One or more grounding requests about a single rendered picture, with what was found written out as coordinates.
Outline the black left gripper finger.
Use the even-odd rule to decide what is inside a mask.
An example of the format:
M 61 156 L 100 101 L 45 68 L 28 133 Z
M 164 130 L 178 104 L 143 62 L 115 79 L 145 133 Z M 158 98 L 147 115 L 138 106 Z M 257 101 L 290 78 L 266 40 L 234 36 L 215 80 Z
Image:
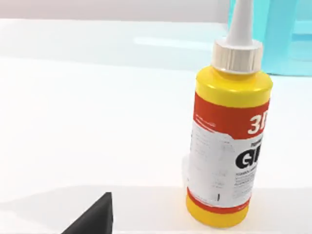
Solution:
M 112 234 L 112 193 L 106 192 L 61 234 Z

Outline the yellow glue bottle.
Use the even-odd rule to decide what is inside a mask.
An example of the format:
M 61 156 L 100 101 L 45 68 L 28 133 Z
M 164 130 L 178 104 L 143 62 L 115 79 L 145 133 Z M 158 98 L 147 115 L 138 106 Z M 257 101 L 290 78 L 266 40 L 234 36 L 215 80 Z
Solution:
M 226 38 L 196 76 L 186 206 L 205 225 L 229 228 L 248 213 L 273 82 L 252 38 L 254 0 L 236 0 Z

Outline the light blue rack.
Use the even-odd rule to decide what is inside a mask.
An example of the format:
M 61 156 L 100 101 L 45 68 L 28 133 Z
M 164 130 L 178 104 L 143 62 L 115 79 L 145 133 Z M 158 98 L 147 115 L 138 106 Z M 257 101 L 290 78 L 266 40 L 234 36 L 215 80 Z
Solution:
M 253 39 L 265 73 L 312 77 L 312 0 L 253 0 Z

